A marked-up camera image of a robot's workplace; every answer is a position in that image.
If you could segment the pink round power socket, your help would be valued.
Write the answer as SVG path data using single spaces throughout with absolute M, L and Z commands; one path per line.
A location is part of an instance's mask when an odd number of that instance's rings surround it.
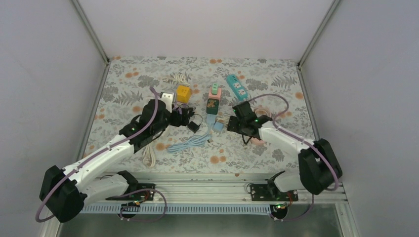
M 251 138 L 250 142 L 256 146 L 264 145 L 266 142 L 257 138 Z

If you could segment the yellow cube power socket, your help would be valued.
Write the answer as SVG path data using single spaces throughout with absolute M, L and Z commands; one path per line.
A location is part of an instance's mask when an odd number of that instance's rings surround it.
M 191 88 L 185 85 L 179 85 L 176 89 L 176 101 L 187 104 L 191 97 Z

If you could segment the dark green cube socket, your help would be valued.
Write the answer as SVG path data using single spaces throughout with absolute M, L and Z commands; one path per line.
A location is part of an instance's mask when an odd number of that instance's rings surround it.
M 217 115 L 219 109 L 219 100 L 218 99 L 208 99 L 206 106 L 206 113 L 211 115 Z

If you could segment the pink cube power socket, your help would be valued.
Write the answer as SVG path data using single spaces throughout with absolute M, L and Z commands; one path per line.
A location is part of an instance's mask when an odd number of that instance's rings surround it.
M 215 89 L 213 89 L 211 87 L 210 90 L 209 90 L 209 93 L 208 93 L 208 98 L 221 101 L 222 88 L 218 87 L 216 93 L 213 93 L 214 91 L 215 91 Z

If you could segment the small green plug adapter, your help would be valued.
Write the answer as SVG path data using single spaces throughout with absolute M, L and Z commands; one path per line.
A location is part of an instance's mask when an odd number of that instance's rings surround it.
M 211 94 L 212 95 L 217 95 L 219 91 L 219 86 L 217 83 L 214 83 L 211 87 Z

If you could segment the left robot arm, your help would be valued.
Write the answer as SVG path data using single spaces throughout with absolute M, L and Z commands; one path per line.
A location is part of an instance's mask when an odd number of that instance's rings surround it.
M 59 222 L 76 217 L 84 206 L 107 198 L 133 199 L 137 195 L 137 181 L 128 171 L 119 171 L 106 180 L 97 177 L 113 164 L 128 158 L 158 138 L 169 126 L 187 126 L 193 116 L 192 108 L 152 99 L 140 115 L 136 115 L 106 145 L 89 156 L 64 168 L 56 165 L 44 174 L 39 198 L 42 205 L 36 221 L 46 206 Z

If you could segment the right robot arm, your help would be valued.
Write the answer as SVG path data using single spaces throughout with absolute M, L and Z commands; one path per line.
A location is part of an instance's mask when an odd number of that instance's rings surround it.
M 281 171 L 268 180 L 268 196 L 280 201 L 288 191 L 305 189 L 313 195 L 329 190 L 342 176 L 342 169 L 326 139 L 311 140 L 280 127 L 273 118 L 257 116 L 245 101 L 233 107 L 227 130 L 256 138 L 297 158 L 298 171 Z

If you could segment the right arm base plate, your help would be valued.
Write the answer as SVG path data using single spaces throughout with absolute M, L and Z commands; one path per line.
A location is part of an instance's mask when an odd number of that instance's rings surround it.
M 250 194 L 252 201 L 298 201 L 296 190 L 281 192 L 274 185 L 269 187 L 267 184 L 250 183 L 246 186 L 246 191 Z

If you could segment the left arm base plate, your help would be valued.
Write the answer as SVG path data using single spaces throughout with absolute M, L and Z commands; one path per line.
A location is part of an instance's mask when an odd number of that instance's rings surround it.
M 137 185 L 129 185 L 127 190 L 119 196 L 114 196 L 108 198 L 108 200 L 127 200 L 127 201 L 152 201 L 154 199 L 154 191 L 146 190 L 141 192 L 136 192 L 133 194 L 134 191 L 142 190 L 142 189 L 154 189 L 156 185 L 154 183 L 139 183 Z

